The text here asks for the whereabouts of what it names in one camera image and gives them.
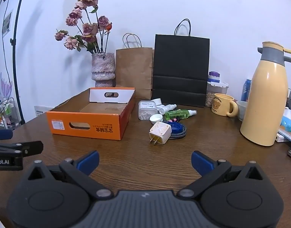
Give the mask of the white wall charger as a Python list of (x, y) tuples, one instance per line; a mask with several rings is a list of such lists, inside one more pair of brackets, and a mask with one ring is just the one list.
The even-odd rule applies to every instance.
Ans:
[(169, 124), (156, 122), (149, 131), (150, 143), (164, 145), (170, 138), (172, 128)]

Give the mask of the orange cardboard box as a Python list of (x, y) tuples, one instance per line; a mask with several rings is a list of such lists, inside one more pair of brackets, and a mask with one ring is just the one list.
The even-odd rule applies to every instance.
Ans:
[(89, 88), (46, 112), (53, 134), (120, 141), (135, 106), (135, 88)]

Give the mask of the white spray bottle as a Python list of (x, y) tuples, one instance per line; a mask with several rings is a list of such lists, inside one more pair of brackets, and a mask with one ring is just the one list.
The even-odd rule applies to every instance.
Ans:
[(170, 105), (162, 104), (162, 101), (160, 98), (152, 99), (152, 101), (155, 103), (156, 109), (161, 115), (164, 115), (166, 112), (172, 111), (175, 108), (177, 108), (177, 105), (174, 105), (174, 104), (170, 104)]

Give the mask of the cluttered metal shelf rack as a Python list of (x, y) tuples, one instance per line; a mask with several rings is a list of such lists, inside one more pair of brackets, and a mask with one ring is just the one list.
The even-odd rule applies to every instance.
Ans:
[(20, 125), (15, 101), (12, 97), (0, 101), (0, 129), (14, 130)]

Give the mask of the green spray bottle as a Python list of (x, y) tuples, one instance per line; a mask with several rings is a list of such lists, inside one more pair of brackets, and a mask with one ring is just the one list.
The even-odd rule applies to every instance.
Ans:
[(165, 113), (164, 117), (165, 120), (173, 120), (173, 119), (187, 119), (188, 117), (194, 116), (197, 114), (197, 110), (173, 110), (173, 111), (168, 111)]

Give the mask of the yellow bear mug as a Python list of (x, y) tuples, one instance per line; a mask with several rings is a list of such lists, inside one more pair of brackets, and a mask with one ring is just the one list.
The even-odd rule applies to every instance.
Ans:
[(215, 93), (211, 111), (220, 116), (235, 117), (239, 112), (239, 108), (233, 97)]

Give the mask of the yellow thermos jug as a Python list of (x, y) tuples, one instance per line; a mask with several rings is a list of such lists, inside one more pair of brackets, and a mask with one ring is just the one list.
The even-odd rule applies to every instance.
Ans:
[(258, 48), (260, 61), (251, 81), (245, 116), (240, 132), (260, 146), (272, 146), (279, 130), (287, 100), (291, 98), (285, 63), (291, 63), (290, 49), (265, 41)]

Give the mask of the clear lidded food jar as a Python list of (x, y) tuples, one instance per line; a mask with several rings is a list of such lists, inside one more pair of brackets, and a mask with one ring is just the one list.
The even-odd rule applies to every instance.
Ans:
[(228, 83), (220, 80), (220, 73), (210, 71), (207, 79), (207, 91), (205, 106), (212, 107), (215, 93), (226, 94), (228, 90)]

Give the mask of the blue drink can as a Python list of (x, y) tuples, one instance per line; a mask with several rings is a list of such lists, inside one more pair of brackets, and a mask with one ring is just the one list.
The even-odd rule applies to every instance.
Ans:
[(247, 79), (244, 84), (243, 84), (243, 89), (242, 89), (242, 95), (241, 95), (241, 101), (248, 101), (248, 97), (250, 94), (250, 89), (251, 89), (251, 83), (252, 81), (250, 79)]

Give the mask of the blue tissue pack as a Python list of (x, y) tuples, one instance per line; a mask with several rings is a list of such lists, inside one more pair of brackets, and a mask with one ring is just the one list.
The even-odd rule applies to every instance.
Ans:
[(286, 132), (291, 134), (291, 119), (283, 116), (281, 120), (281, 127), (283, 127)]

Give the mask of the black paper bag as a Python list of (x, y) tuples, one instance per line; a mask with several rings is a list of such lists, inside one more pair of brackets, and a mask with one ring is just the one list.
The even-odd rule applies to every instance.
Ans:
[(156, 35), (153, 61), (152, 98), (165, 104), (204, 107), (209, 70), (210, 39)]

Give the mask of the pink speckled vase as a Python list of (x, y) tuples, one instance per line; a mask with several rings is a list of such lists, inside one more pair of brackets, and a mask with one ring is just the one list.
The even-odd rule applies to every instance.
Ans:
[(95, 87), (113, 87), (116, 77), (114, 53), (92, 54), (91, 73)]

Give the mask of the brown paper bag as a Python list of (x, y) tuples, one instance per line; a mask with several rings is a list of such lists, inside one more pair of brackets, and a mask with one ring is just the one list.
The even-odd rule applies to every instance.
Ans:
[(134, 33), (123, 35), (122, 41), (125, 47), (116, 50), (116, 85), (135, 88), (136, 98), (150, 100), (154, 50), (143, 47)]

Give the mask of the dried pink rose bouquet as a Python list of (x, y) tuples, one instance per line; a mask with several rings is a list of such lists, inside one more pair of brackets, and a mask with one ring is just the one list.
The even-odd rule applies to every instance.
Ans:
[(67, 30), (57, 30), (56, 41), (63, 42), (72, 51), (86, 49), (91, 54), (105, 54), (112, 22), (104, 15), (98, 16), (98, 0), (77, 0), (73, 10), (66, 17), (66, 26), (78, 29), (70, 35)]

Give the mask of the black light stand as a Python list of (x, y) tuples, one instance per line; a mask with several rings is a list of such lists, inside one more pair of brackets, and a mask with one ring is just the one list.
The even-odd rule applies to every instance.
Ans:
[(25, 119), (23, 116), (23, 111), (22, 111), (20, 97), (19, 97), (19, 88), (18, 88), (18, 84), (17, 84), (17, 66), (16, 66), (17, 25), (18, 25), (21, 5), (22, 5), (22, 0), (19, 0), (18, 6), (17, 6), (17, 11), (16, 11), (16, 16), (15, 16), (15, 21), (14, 21), (14, 27), (13, 27), (13, 37), (10, 39), (10, 44), (12, 46), (12, 72), (13, 72), (14, 91), (15, 91), (15, 95), (16, 95), (17, 108), (19, 110), (19, 116), (20, 116), (19, 124), (24, 125)]

